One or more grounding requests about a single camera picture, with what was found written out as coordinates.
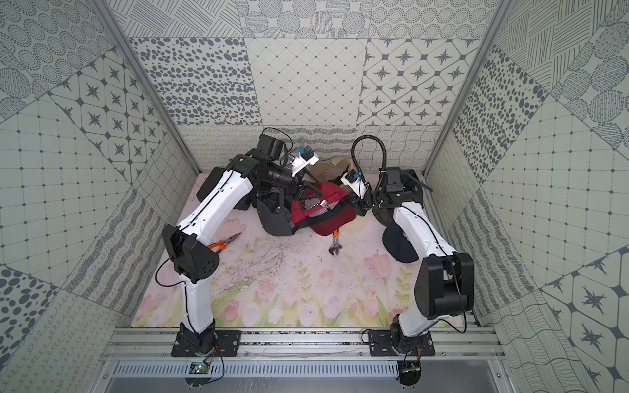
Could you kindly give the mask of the beige baseball cap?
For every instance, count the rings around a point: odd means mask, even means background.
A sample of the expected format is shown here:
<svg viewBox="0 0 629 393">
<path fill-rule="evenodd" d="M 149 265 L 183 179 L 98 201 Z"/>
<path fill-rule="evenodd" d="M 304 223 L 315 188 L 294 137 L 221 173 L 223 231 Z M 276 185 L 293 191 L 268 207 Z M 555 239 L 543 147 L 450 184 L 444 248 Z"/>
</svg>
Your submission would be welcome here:
<svg viewBox="0 0 629 393">
<path fill-rule="evenodd" d="M 304 180 L 312 183 L 320 181 L 341 185 L 342 175 L 353 168 L 353 161 L 349 155 L 319 159 L 314 165 L 309 165 L 304 169 Z"/>
</svg>

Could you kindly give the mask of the orange handled pliers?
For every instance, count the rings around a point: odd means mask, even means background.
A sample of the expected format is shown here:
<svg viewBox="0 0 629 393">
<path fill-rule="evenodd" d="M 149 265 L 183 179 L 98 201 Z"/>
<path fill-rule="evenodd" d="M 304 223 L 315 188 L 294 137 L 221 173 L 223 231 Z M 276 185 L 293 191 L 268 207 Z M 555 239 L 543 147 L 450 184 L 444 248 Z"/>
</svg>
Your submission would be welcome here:
<svg viewBox="0 0 629 393">
<path fill-rule="evenodd" d="M 234 234 L 226 239 L 220 240 L 219 242 L 215 242 L 209 245 L 207 248 L 212 250 L 216 254 L 220 254 L 224 249 L 226 249 L 227 245 L 231 244 L 231 242 L 235 241 L 242 233 Z"/>
</svg>

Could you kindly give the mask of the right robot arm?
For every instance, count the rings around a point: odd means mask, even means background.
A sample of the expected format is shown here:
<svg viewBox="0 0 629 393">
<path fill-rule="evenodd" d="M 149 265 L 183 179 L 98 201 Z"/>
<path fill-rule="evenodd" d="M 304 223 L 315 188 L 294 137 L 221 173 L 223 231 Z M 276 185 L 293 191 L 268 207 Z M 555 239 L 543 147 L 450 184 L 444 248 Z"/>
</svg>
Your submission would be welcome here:
<svg viewBox="0 0 629 393">
<path fill-rule="evenodd" d="M 394 316 L 391 343 L 399 354 L 420 351 L 429 342 L 429 331 L 437 323 L 465 316 L 474 303 L 474 262 L 442 237 L 424 209 L 424 192 L 414 170 L 385 168 L 372 188 L 361 173 L 351 170 L 343 183 L 357 196 L 361 211 L 372 211 L 385 225 L 383 245 L 403 264 L 418 263 L 414 304 Z"/>
</svg>

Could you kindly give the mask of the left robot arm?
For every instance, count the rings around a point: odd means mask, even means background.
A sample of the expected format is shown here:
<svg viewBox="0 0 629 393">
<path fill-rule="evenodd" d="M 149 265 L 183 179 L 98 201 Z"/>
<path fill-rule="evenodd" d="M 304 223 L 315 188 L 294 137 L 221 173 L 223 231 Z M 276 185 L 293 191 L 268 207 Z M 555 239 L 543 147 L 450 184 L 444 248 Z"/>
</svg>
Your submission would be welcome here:
<svg viewBox="0 0 629 393">
<path fill-rule="evenodd" d="M 307 167 L 319 160 L 312 148 L 301 148 L 289 165 L 277 163 L 281 155 L 290 157 L 284 142 L 262 134 L 257 148 L 230 160 L 216 186 L 187 218 L 162 230 L 169 260 L 183 285 L 186 315 L 175 338 L 173 357 L 205 357 L 218 350 L 211 276 L 219 267 L 220 255 L 212 239 L 229 213 L 260 185 L 279 187 L 290 197 L 300 197 L 312 186 L 303 180 Z"/>
</svg>

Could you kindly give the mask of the orange handled adjustable wrench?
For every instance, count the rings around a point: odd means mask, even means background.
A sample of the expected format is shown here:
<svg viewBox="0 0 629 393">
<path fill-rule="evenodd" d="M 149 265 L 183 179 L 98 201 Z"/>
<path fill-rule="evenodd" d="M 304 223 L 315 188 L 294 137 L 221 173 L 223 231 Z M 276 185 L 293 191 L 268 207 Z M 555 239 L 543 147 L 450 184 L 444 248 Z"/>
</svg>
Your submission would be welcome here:
<svg viewBox="0 0 629 393">
<path fill-rule="evenodd" d="M 341 249 L 342 249 L 342 245 L 340 244 L 339 230 L 335 230 L 333 233 L 332 245 L 329 247 L 329 253 L 332 256 L 337 256 Z"/>
</svg>

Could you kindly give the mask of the dark grey baseball cap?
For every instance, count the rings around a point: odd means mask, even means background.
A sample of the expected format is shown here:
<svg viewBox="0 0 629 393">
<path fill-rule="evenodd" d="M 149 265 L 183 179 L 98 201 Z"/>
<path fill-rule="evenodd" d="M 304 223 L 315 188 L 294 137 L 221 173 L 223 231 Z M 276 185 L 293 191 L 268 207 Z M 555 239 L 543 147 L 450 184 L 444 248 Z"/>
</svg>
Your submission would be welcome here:
<svg viewBox="0 0 629 393">
<path fill-rule="evenodd" d="M 414 170 L 402 170 L 400 167 L 380 169 L 378 183 L 371 194 L 373 215 L 380 224 L 388 226 L 393 221 L 394 209 L 404 202 L 416 202 L 423 206 L 424 190 L 432 192 L 432 188 L 418 179 Z"/>
</svg>

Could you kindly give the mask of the black cap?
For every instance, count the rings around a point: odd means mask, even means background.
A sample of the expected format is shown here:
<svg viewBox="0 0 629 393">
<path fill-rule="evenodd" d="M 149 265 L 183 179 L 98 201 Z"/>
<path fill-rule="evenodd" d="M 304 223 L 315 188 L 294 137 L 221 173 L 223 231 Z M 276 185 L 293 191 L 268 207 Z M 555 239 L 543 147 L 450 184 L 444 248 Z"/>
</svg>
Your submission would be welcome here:
<svg viewBox="0 0 629 393">
<path fill-rule="evenodd" d="M 419 259 L 416 250 L 401 227 L 394 222 L 388 224 L 383 233 L 383 245 L 396 261 L 403 264 L 414 263 Z"/>
<path fill-rule="evenodd" d="M 263 229 L 273 237 L 290 237 L 298 231 L 293 224 L 291 200 L 282 188 L 258 191 L 257 213 Z"/>
</svg>

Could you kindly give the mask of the black plastic tool case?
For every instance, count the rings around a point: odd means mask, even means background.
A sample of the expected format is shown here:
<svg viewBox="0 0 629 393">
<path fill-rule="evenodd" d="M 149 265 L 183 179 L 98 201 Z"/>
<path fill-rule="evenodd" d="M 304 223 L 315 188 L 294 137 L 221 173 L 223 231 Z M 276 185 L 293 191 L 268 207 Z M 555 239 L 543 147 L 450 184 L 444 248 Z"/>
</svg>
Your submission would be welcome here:
<svg viewBox="0 0 629 393">
<path fill-rule="evenodd" d="M 210 194 L 210 192 L 216 187 L 216 185 L 221 180 L 224 172 L 226 172 L 226 168 L 215 167 L 207 176 L 204 183 L 201 185 L 199 190 L 197 191 L 196 197 L 198 201 L 202 202 L 206 199 L 206 197 Z M 235 206 L 234 209 L 240 211 L 246 211 L 251 204 L 251 194 L 247 193 Z"/>
</svg>

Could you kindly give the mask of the aluminium front rail frame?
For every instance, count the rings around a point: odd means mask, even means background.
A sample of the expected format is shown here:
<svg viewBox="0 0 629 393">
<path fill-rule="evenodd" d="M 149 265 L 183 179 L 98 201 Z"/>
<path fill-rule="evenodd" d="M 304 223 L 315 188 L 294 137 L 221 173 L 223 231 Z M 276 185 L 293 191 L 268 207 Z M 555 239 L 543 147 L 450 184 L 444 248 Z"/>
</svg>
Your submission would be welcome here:
<svg viewBox="0 0 629 393">
<path fill-rule="evenodd" d="M 436 327 L 412 350 L 394 350 L 386 329 L 222 328 L 197 355 L 173 328 L 119 328 L 91 392 L 512 392 L 495 332 Z"/>
</svg>

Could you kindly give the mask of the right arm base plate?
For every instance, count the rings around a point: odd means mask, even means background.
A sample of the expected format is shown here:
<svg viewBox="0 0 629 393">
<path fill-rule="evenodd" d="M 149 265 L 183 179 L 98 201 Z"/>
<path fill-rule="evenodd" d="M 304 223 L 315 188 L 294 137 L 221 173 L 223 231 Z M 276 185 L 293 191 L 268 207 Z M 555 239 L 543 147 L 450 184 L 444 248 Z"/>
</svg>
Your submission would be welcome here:
<svg viewBox="0 0 629 393">
<path fill-rule="evenodd" d="M 365 342 L 369 345 L 372 357 L 411 356 L 419 353 L 422 356 L 436 355 L 431 332 L 405 337 L 391 330 L 367 329 Z"/>
</svg>

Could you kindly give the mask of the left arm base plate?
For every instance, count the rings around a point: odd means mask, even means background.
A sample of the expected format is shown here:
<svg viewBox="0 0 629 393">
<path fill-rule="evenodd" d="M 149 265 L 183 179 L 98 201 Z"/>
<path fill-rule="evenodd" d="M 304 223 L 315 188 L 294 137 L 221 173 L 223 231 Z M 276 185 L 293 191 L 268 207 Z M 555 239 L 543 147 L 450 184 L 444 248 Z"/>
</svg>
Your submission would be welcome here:
<svg viewBox="0 0 629 393">
<path fill-rule="evenodd" d="M 242 331 L 207 329 L 206 332 L 195 333 L 181 325 L 170 354 L 175 358 L 207 357 L 218 350 L 218 355 L 222 357 L 236 357 L 241 337 Z"/>
</svg>

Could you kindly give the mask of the red baseball cap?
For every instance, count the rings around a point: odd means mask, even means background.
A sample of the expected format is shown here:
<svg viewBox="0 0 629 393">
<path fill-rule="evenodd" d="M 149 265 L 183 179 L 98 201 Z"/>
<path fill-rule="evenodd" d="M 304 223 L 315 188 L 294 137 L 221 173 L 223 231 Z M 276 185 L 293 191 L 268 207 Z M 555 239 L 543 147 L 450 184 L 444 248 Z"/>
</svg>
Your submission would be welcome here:
<svg viewBox="0 0 629 393">
<path fill-rule="evenodd" d="M 298 229 L 310 228 L 322 237 L 332 235 L 357 218 L 349 194 L 340 186 L 322 182 L 305 191 L 308 199 L 292 202 L 292 223 Z"/>
</svg>

